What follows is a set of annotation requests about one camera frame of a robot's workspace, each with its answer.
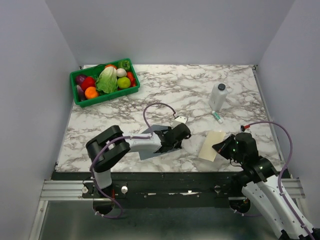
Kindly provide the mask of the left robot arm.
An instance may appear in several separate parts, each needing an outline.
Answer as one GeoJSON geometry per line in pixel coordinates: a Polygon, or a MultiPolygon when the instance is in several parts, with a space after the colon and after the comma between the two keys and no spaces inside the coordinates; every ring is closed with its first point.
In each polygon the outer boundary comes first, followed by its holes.
{"type": "Polygon", "coordinates": [[[91,159],[90,171],[95,184],[93,191],[101,198],[111,191],[113,168],[127,153],[148,152],[159,155],[182,147],[182,141],[192,136],[186,124],[156,130],[151,133],[124,132],[118,125],[113,125],[88,141],[85,145],[91,159]]]}

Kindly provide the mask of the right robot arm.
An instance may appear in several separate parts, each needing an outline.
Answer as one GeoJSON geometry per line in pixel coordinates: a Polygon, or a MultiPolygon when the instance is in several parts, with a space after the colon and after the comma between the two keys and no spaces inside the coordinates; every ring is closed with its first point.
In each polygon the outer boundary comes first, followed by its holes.
{"type": "Polygon", "coordinates": [[[320,231],[295,205],[273,164],[259,155],[256,140],[250,133],[232,134],[212,148],[223,158],[240,164],[242,171],[232,177],[230,191],[236,196],[247,197],[278,239],[320,238],[320,231]]]}

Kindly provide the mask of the green white glue stick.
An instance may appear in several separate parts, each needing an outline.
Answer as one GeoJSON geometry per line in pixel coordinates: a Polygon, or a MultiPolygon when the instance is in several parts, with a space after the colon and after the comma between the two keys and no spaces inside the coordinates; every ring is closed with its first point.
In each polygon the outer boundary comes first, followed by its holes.
{"type": "Polygon", "coordinates": [[[220,123],[220,124],[223,123],[223,120],[221,119],[221,117],[219,116],[219,114],[218,114],[216,111],[212,111],[211,113],[212,113],[213,117],[215,118],[215,120],[216,120],[218,123],[220,123]]]}

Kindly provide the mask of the beige letter paper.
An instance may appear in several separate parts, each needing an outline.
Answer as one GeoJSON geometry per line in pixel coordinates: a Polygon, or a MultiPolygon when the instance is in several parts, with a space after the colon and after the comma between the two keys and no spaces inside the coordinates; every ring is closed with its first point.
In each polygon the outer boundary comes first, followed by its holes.
{"type": "Polygon", "coordinates": [[[217,151],[212,148],[213,145],[221,143],[226,133],[223,131],[209,131],[198,157],[202,160],[213,162],[217,156],[217,151]]]}

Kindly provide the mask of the grey envelope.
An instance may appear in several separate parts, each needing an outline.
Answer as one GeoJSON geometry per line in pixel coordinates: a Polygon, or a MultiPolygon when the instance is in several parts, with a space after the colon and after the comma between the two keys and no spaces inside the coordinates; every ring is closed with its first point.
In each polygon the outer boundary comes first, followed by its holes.
{"type": "MultiPolygon", "coordinates": [[[[168,130],[168,128],[169,128],[169,126],[167,126],[167,125],[154,124],[154,125],[151,126],[151,130],[152,131],[168,130]]],[[[153,153],[153,152],[146,151],[146,150],[139,151],[138,153],[139,153],[139,158],[142,161],[166,154],[165,152],[163,152],[163,153],[153,153]]]]}

